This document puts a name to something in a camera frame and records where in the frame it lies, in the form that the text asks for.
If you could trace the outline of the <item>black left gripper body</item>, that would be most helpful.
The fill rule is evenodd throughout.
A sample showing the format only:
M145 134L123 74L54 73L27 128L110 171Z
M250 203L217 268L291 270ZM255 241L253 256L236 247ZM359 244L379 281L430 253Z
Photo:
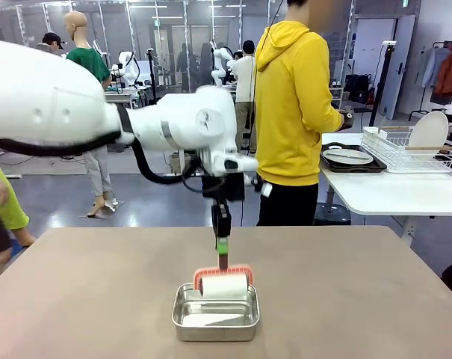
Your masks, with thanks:
M242 201L245 199L244 174L224 177L203 176L202 196L216 201Z

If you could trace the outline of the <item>person right hand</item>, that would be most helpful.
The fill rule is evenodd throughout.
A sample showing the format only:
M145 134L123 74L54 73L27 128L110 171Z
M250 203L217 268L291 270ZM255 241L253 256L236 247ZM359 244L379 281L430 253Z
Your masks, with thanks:
M346 107L344 109L339 110L338 112L342 116L342 122L340 128L338 129L338 132L346 129L351 129L353 127L355 118L355 112L353 108Z

